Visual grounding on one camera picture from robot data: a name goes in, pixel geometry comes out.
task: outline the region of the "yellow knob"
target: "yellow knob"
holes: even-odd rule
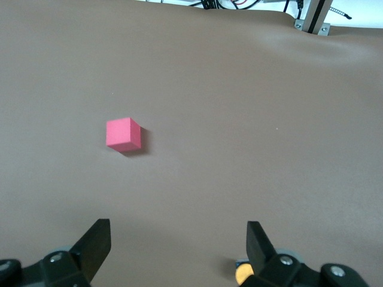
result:
[[[243,263],[235,271],[235,280],[238,285],[241,285],[250,275],[254,275],[253,268],[249,263]]]

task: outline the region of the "foam block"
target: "foam block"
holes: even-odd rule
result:
[[[107,122],[107,146],[118,152],[141,148],[141,127],[132,118]]]

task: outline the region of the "screw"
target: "screw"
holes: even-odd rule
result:
[[[338,266],[331,266],[330,270],[335,276],[338,277],[343,277],[344,275],[346,275],[345,270],[341,269]]]
[[[285,265],[292,265],[293,260],[290,257],[288,257],[288,256],[282,256],[281,257],[281,262],[283,264],[285,264]]]
[[[0,271],[4,271],[8,269],[8,267],[11,265],[11,261],[7,261],[7,263],[1,264],[0,265]]]
[[[53,255],[49,261],[53,263],[60,260],[61,258],[62,258],[62,253],[57,253],[56,255]]]

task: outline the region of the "black cable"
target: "black cable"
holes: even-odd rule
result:
[[[286,0],[286,4],[285,4],[285,8],[283,9],[283,12],[286,12],[287,11],[287,7],[288,7],[288,3],[290,2],[290,0]]]
[[[256,5],[256,3],[260,2],[261,0],[255,0],[254,3],[252,3],[251,5],[249,5],[248,7],[245,7],[245,8],[241,8],[241,10],[247,10],[247,9],[250,9],[252,6]]]
[[[300,19],[300,16],[302,15],[302,9],[303,9],[303,0],[297,0],[297,7],[298,7],[298,17],[297,19]]]
[[[201,0],[201,4],[204,9],[218,9],[215,0]]]
[[[333,7],[330,7],[330,11],[333,11],[335,13],[338,13],[339,15],[342,15],[344,17],[346,17],[348,20],[351,20],[352,17],[350,17],[349,15],[347,15],[346,13],[342,12],[341,10],[338,10],[338,9],[335,9]]]
[[[302,15],[302,8],[299,8],[298,17],[297,17],[298,20],[300,19],[300,15]]]
[[[198,5],[202,5],[202,2],[197,2],[197,3],[191,4],[189,6],[194,7],[194,6],[198,6]]]
[[[245,7],[245,8],[238,8],[238,10],[247,10],[247,9],[250,9],[251,7],[253,7],[254,5],[256,5],[256,3],[260,2],[261,0],[255,0],[251,5],[249,5],[248,7]],[[223,7],[221,2],[219,0],[217,0],[217,3],[218,3],[218,6],[221,7],[222,9],[227,9],[226,7]]]
[[[238,8],[237,4],[235,4],[234,1],[232,1],[232,3],[233,3],[233,5],[234,5],[234,7],[238,10],[239,8]]]

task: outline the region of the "wire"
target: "wire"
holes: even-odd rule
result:
[[[350,17],[349,15],[347,15],[346,13],[342,12],[341,10],[338,10],[338,9],[335,9],[333,7],[330,7],[330,11],[333,11],[335,13],[338,13],[339,15],[342,15],[344,17],[346,17],[348,20],[351,20],[352,17]]]
[[[244,7],[244,8],[238,8],[238,10],[247,10],[247,9],[250,9],[251,7],[253,7],[254,5],[256,5],[256,3],[260,2],[261,0],[255,0],[251,5],[247,6],[247,7]],[[218,7],[222,8],[222,9],[228,9],[224,6],[222,6],[221,2],[219,0],[217,0],[217,4],[218,4]]]
[[[241,10],[247,10],[247,9],[250,9],[251,7],[253,7],[254,5],[256,5],[256,3],[260,2],[261,0],[255,0],[254,3],[252,3],[251,5],[249,5],[248,7],[245,7],[245,8],[241,8]]]
[[[287,7],[288,7],[288,3],[290,2],[290,0],[286,0],[286,4],[285,4],[285,8],[283,9],[283,12],[286,12],[287,11]]]
[[[297,0],[297,7],[298,7],[297,19],[300,19],[300,16],[302,15],[303,5],[304,5],[303,0]]]
[[[297,17],[298,20],[300,19],[301,14],[302,14],[302,8],[299,8],[298,17]]]
[[[234,5],[234,7],[238,10],[239,8],[238,8],[237,4],[235,4],[234,1],[232,1],[232,3],[233,3],[233,5]]]
[[[189,6],[197,6],[199,4],[202,4],[203,9],[218,9],[217,1],[216,0],[201,0],[201,2],[197,2],[194,4],[191,4]]]
[[[245,4],[247,2],[247,0],[245,0],[245,1],[243,1],[243,2],[241,2],[241,3],[235,3],[235,4],[237,4],[237,6],[238,5],[242,5],[242,4]]]

